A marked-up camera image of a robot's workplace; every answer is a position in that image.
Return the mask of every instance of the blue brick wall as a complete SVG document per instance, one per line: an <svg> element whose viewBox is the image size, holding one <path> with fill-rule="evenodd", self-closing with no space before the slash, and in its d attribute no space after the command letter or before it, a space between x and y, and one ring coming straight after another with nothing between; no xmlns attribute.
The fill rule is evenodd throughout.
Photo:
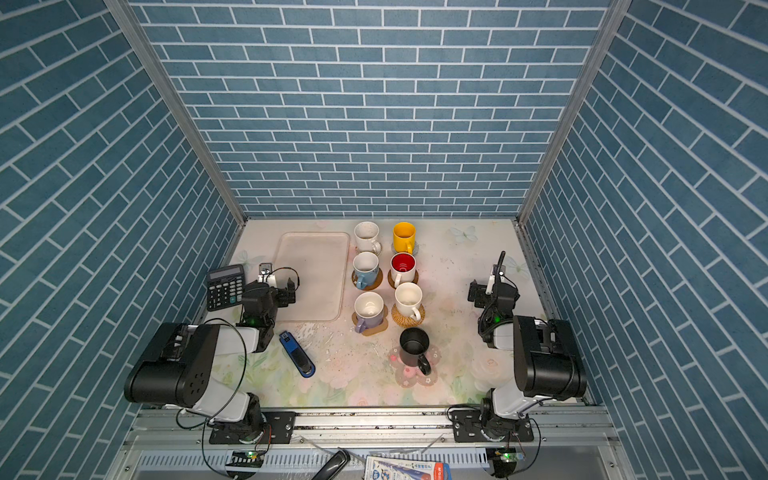
<svg viewBox="0 0 768 480"><path fill-rule="evenodd" d="M0 478L103 478L233 230L101 0L0 2Z"/></svg>
<svg viewBox="0 0 768 480"><path fill-rule="evenodd" d="M767 7L634 0L530 219L638 477L768 478Z"/></svg>
<svg viewBox="0 0 768 480"><path fill-rule="evenodd" d="M250 216L510 217L609 0L257 3L131 3Z"/></svg>

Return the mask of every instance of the black mug handle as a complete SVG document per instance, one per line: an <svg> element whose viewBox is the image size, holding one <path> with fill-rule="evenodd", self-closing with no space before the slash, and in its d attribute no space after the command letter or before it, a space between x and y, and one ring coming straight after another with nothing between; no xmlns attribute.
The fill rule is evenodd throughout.
<svg viewBox="0 0 768 480"><path fill-rule="evenodd" d="M419 363L419 370L421 370L424 375L429 375L430 373L432 373L432 366L429 365L429 361L427 360L426 355L424 355L423 353L419 355L418 363Z"/></svg>

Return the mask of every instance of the floral tablecloth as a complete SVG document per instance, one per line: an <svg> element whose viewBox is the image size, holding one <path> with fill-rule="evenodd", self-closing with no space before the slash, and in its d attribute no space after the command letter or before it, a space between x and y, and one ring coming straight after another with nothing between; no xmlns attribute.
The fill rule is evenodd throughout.
<svg viewBox="0 0 768 480"><path fill-rule="evenodd" d="M394 289L386 280L392 258L395 220L377 220L384 246L379 262L385 275L379 293L392 310ZM388 316L384 332L367 337L355 333L353 304L360 294L351 283L344 286L339 318L327 323L281 323L277 314L275 338L263 353L218 356L214 378L234 387L247 362L241 389L256 393L266 407L413 406L478 402L491 387L512 376L512 353L489 349L477 334L480 309L467 301L472 280L485 283L501 250L507 252L507 276L519 288L515 312L544 318L538 294L509 220L414 220L417 229L416 268L424 292L425 320L420 326L430 338L429 376L405 366L397 355L402 328ZM251 220L237 244L231 263L246 266L247 281L256 279L258 264L271 261L283 233L345 231L350 234L348 275L356 255L355 220ZM237 321L240 308L219 310ZM304 379L291 362L277 335L290 331L316 365Z"/></svg>

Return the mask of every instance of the black calculator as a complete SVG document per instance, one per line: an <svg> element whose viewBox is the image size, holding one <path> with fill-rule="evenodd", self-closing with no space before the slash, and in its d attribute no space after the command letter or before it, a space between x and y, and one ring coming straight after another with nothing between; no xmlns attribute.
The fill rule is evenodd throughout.
<svg viewBox="0 0 768 480"><path fill-rule="evenodd" d="M208 272L208 311L240 305L245 286L242 265L222 266Z"/></svg>

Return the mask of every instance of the beige tray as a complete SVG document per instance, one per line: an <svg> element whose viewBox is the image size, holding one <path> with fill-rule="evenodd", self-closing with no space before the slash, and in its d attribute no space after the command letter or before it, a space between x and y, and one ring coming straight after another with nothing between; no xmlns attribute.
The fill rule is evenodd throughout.
<svg viewBox="0 0 768 480"><path fill-rule="evenodd" d="M273 266L290 266L301 284L296 303L277 311L277 322L331 322L341 313L346 284L349 235L344 232L289 232L277 245ZM277 286L285 286L290 270L275 273Z"/></svg>

